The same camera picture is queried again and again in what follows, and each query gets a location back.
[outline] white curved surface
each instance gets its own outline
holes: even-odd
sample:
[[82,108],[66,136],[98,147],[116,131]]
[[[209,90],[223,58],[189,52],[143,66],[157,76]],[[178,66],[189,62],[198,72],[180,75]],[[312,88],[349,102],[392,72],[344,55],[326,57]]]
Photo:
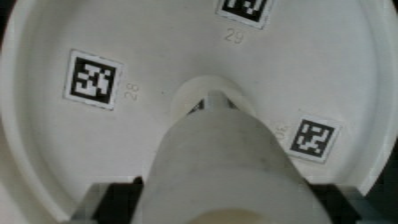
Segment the white curved surface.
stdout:
[[[367,193],[386,165],[398,126],[392,1],[278,0],[265,30],[216,15],[216,0],[161,2],[17,4],[2,118],[29,186],[59,221],[95,182],[146,177],[175,93],[198,75],[239,83],[260,120],[276,133],[287,127],[285,148],[301,113],[340,122],[328,163],[294,158],[313,183]],[[246,33],[241,44],[226,40],[232,28]],[[72,49],[125,64],[113,112],[63,97]],[[130,83],[137,101],[125,98]]]

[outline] printed number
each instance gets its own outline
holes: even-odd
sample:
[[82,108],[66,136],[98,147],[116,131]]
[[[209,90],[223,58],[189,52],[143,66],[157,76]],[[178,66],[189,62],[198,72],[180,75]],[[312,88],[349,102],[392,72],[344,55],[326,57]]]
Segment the printed number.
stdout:
[[228,36],[226,36],[226,41],[233,42],[235,44],[241,44],[246,38],[244,31],[230,28],[228,29]]
[[290,127],[285,126],[285,125],[280,125],[278,128],[276,128],[276,138],[278,138],[280,141],[283,141],[285,138],[287,138],[288,129],[290,129]]
[[129,83],[125,98],[129,98],[134,101],[137,101],[137,99],[139,99],[139,90],[141,90],[141,87],[134,83]]

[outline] white plastic tray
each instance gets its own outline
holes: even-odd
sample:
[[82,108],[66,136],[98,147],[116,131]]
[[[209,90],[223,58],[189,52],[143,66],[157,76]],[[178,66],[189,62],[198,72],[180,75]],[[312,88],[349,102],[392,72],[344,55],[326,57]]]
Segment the white plastic tray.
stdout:
[[[265,29],[219,1],[20,0],[2,54],[2,119],[15,160],[57,220],[97,182],[146,178],[182,84],[223,76],[288,151],[303,117],[340,127],[324,162],[292,157],[312,183],[367,194],[398,128],[392,1],[276,0]],[[72,52],[123,65],[114,109],[65,97]]]

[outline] black and white square marker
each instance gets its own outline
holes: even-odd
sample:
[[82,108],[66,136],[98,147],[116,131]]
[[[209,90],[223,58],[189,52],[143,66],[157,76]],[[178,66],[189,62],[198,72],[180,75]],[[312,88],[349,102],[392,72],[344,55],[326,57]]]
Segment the black and white square marker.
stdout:
[[109,110],[114,109],[123,65],[73,50],[65,97]]
[[304,116],[296,131],[288,154],[317,162],[326,162],[340,132],[335,121]]
[[217,14],[264,28],[274,0],[221,0]]

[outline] curved rim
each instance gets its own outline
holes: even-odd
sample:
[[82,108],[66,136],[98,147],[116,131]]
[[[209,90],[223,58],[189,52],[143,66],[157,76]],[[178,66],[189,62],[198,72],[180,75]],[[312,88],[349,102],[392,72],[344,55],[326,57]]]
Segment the curved rim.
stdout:
[[24,97],[20,93],[24,82],[18,82],[18,78],[26,72],[24,65],[29,61],[29,54],[22,51],[27,51],[31,47],[31,37],[38,25],[33,21],[40,21],[47,1],[20,0],[10,18],[0,58],[0,115],[11,154],[24,179],[56,220],[63,222],[70,219],[75,203],[59,185],[42,156],[27,150],[29,145],[36,144],[36,142],[27,131],[31,128],[27,124],[29,118],[22,115],[26,105],[18,104],[18,99]]
[[377,117],[368,136],[370,144],[363,149],[361,159],[352,170],[356,176],[347,177],[345,184],[361,183],[360,191],[367,195],[390,160],[398,135],[398,19],[392,0],[365,0],[360,1],[360,4],[376,43],[379,82],[384,83],[377,92]]

